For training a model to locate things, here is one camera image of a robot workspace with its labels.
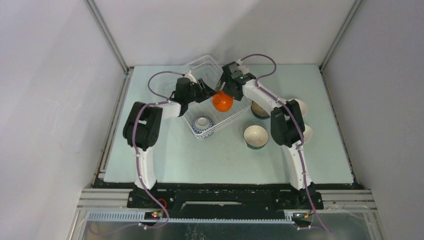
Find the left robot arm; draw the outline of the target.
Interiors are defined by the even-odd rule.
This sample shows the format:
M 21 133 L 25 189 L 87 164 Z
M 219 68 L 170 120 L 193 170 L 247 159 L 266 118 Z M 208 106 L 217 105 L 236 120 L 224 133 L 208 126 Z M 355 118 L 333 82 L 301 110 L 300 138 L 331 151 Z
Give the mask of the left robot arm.
M 202 103 L 217 93 L 201 78 L 196 82 L 187 77 L 177 79 L 175 90 L 164 101 L 144 103 L 136 101 L 123 128 L 123 137 L 135 150 L 135 185 L 144 189 L 138 201 L 145 208 L 153 208 L 158 194 L 151 189 L 157 182 L 154 173 L 153 151 L 163 120 L 183 116 L 191 103 Z

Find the plain white bowl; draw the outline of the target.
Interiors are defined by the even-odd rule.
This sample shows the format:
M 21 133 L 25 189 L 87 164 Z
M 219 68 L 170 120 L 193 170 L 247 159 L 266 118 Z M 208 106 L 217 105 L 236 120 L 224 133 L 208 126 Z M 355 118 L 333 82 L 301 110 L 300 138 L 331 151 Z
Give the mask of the plain white bowl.
M 305 117 L 308 113 L 308 107 L 306 103 L 297 98 L 294 98 L 293 100 L 295 100 L 298 103 L 302 117 Z

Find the lime green square bowl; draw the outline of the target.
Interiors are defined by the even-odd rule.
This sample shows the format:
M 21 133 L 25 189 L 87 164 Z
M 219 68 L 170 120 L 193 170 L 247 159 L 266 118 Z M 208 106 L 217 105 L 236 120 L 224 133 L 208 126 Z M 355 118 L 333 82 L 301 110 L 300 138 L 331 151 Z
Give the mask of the lime green square bowl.
M 304 125 L 304 131 L 303 131 L 303 142 L 306 144 L 310 141 L 310 139 L 312 138 L 313 135 L 313 130 L 312 128 L 305 124 Z

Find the teal bowl white dots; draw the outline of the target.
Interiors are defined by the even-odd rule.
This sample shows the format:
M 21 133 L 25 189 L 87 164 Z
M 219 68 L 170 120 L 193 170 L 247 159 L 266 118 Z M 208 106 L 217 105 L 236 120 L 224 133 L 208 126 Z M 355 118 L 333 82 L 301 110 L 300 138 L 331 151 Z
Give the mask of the teal bowl white dots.
M 243 140 L 249 149 L 260 150 L 268 143 L 269 134 L 260 125 L 250 125 L 243 132 Z

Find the dark blue floral bowl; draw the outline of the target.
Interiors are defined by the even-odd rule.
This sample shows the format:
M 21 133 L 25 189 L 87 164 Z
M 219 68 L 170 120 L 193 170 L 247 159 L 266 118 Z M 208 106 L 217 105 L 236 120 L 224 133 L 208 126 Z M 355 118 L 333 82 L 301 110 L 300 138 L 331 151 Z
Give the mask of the dark blue floral bowl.
M 270 118 L 270 115 L 255 101 L 251 102 L 250 110 L 257 119 L 266 120 Z

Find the blue white patterned bowl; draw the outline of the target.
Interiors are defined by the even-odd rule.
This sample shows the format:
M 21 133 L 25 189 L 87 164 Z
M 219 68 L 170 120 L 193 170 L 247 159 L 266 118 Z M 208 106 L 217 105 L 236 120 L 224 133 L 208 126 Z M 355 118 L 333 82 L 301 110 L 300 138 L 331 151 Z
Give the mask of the blue white patterned bowl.
M 191 123 L 191 129 L 198 140 L 204 140 L 214 134 L 212 127 L 214 126 L 213 120 L 208 116 L 199 116 Z

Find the orange bowl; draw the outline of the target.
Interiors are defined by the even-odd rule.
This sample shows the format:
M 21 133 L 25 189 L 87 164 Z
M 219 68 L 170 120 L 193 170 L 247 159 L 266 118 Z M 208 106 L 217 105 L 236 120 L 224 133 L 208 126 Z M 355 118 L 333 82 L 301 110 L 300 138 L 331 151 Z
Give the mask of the orange bowl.
M 212 97 L 212 105 L 219 112 L 228 112 L 234 104 L 234 100 L 223 91 L 217 92 Z

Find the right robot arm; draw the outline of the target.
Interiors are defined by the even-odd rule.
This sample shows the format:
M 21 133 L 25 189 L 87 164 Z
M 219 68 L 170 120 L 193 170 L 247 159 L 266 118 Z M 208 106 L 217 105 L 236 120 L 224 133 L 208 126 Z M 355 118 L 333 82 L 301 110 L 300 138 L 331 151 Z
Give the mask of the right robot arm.
M 305 143 L 304 111 L 297 99 L 286 100 L 261 84 L 245 65 L 231 62 L 222 67 L 222 75 L 216 86 L 234 100 L 247 98 L 258 104 L 270 116 L 270 135 L 281 146 L 289 169 L 291 186 L 297 191 L 291 194 L 291 204 L 304 209 L 311 202 L 310 194 L 303 190 L 313 182 L 303 156 Z

